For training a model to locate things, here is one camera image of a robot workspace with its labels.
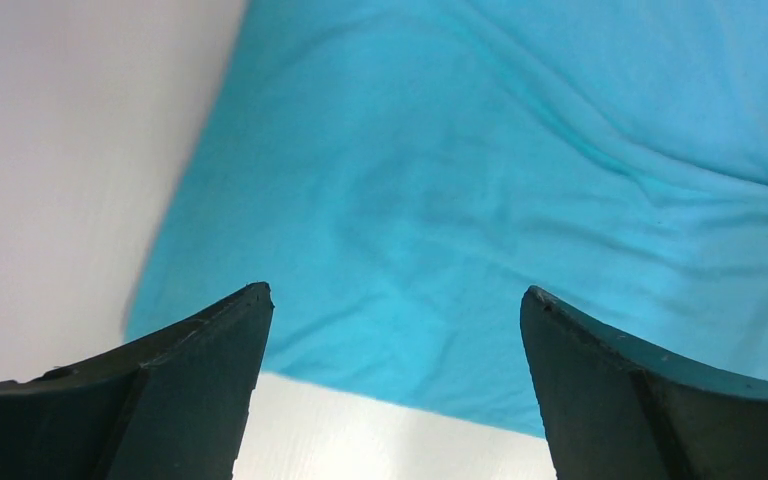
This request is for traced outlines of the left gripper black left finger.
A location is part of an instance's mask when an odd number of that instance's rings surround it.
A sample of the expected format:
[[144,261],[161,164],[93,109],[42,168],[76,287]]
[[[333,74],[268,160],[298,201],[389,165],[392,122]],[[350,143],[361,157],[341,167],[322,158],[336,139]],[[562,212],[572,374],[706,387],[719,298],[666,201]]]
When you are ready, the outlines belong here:
[[0,479],[230,479],[273,317],[250,284],[189,318],[0,382]]

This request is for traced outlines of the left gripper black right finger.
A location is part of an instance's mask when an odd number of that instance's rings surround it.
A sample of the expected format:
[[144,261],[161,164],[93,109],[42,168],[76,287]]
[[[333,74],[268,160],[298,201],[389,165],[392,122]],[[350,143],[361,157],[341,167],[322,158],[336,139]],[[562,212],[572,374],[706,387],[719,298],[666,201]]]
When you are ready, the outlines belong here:
[[600,322],[538,286],[520,329],[560,479],[768,479],[768,381]]

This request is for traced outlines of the teal t-shirt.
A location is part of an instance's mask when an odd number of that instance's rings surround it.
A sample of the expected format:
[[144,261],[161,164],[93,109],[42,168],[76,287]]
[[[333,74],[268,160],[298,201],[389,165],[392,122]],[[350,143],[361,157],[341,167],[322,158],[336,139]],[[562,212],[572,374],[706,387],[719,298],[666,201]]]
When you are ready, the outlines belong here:
[[263,367],[518,432],[537,285],[768,380],[768,1],[254,1],[136,339],[242,286]]

